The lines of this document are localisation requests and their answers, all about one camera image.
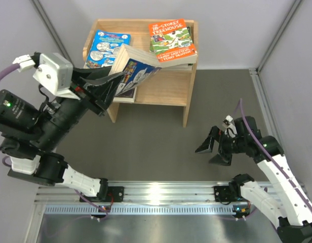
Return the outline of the dark tale of cities book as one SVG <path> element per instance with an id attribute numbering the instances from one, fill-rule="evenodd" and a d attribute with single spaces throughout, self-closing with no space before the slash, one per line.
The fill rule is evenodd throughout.
<path id="1" fill-rule="evenodd" d="M 122 94 L 116 95 L 113 102 L 117 103 L 134 103 L 137 88 L 130 89 Z"/>

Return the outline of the light blue comic book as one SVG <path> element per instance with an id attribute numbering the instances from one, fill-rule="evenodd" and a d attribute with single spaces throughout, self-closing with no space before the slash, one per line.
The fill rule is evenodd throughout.
<path id="1" fill-rule="evenodd" d="M 122 44 L 129 45 L 131 35 L 98 29 L 94 35 L 84 68 L 112 66 Z"/>

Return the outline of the blue 91-storey treehouse book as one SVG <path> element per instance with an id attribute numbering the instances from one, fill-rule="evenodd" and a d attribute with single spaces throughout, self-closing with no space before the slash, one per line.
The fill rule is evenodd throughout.
<path id="1" fill-rule="evenodd" d="M 124 77 L 115 93 L 116 96 L 133 91 L 161 70 L 157 57 L 147 51 L 122 44 L 109 74 L 123 73 Z"/>

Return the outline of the green 65-storey treehouse book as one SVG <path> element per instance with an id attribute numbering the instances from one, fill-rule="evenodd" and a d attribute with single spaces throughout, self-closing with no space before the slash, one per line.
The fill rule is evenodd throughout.
<path id="1" fill-rule="evenodd" d="M 154 43 L 152 40 L 150 41 L 149 52 L 154 54 Z"/>

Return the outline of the orange 78-storey treehouse book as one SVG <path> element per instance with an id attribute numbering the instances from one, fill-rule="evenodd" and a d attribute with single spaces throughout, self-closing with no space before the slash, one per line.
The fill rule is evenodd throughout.
<path id="1" fill-rule="evenodd" d="M 184 19 L 148 25 L 150 44 L 161 67 L 195 64 L 198 51 Z"/>

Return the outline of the green coin cover book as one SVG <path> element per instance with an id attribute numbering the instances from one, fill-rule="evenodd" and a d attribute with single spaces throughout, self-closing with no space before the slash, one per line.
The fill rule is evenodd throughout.
<path id="1" fill-rule="evenodd" d="M 169 71 L 192 71 L 193 64 L 180 64 L 168 67 Z"/>

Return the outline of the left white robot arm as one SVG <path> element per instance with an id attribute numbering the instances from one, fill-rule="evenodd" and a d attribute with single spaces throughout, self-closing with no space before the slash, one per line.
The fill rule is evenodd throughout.
<path id="1" fill-rule="evenodd" d="M 123 72 L 110 73 L 109 67 L 76 68 L 71 77 L 76 98 L 46 99 L 40 108 L 1 90 L 0 152 L 11 159 L 9 176 L 46 186 L 64 185 L 89 201 L 105 201 L 108 180 L 77 172 L 55 148 L 87 111 L 104 114 L 123 78 Z"/>

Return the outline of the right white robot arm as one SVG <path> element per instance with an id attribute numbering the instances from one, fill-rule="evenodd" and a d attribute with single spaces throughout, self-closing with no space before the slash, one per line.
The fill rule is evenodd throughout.
<path id="1" fill-rule="evenodd" d="M 252 116 L 227 116 L 223 129 L 213 126 L 196 153 L 218 150 L 209 162 L 230 166 L 234 154 L 245 154 L 265 174 L 275 200 L 249 174 L 238 174 L 229 182 L 233 199 L 253 204 L 272 224 L 281 242 L 312 242 L 312 202 L 288 165 L 282 146 L 273 136 L 262 136 Z"/>

